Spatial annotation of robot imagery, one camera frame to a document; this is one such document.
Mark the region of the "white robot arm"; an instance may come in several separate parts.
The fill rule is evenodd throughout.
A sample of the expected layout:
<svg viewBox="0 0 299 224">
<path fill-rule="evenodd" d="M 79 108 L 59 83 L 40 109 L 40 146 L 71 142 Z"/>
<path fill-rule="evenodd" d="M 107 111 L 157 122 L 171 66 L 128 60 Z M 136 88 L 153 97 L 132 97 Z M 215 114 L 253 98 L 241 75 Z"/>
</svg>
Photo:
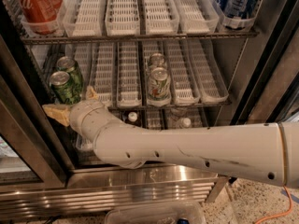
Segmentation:
<svg viewBox="0 0 299 224">
<path fill-rule="evenodd" d="M 91 141 L 94 154 L 105 163 L 135 169 L 160 161 L 299 188 L 298 122 L 149 130 L 116 118 L 98 99 L 43 109 Z"/>
</svg>

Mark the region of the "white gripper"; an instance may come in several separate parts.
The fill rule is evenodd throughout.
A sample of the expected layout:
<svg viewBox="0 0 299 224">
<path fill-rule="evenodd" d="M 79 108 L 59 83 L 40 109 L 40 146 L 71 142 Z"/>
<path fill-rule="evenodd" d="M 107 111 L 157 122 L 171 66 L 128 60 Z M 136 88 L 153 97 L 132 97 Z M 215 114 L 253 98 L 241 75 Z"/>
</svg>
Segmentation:
<svg viewBox="0 0 299 224">
<path fill-rule="evenodd" d="M 71 128 L 79 134 L 82 134 L 82 122 L 85 117 L 92 111 L 104 108 L 105 106 L 97 100 L 98 93 L 94 90 L 93 86 L 88 86 L 86 89 L 86 99 L 75 104 L 72 108 L 70 105 L 42 105 L 46 115 L 55 119 L 65 127 Z"/>
</svg>

